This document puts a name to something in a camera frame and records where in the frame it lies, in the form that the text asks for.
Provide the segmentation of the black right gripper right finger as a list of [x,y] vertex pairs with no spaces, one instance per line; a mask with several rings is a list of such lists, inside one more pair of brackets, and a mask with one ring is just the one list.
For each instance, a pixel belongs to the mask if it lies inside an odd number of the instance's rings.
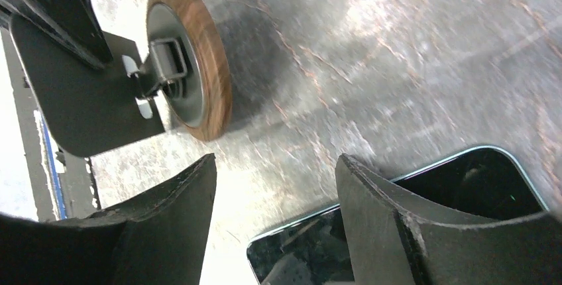
[[342,154],[335,167],[357,284],[560,284],[561,220],[508,220],[425,199]]

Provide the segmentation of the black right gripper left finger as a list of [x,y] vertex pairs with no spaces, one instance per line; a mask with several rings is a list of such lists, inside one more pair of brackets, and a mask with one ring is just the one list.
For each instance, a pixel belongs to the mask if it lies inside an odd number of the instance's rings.
[[1,216],[2,284],[198,284],[215,156],[84,219]]

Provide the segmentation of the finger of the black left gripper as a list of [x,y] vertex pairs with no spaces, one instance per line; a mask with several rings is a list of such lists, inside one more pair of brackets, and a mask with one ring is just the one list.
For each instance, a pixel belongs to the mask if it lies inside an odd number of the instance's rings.
[[31,21],[93,68],[113,61],[91,0],[1,0],[1,27],[8,28],[13,15]]

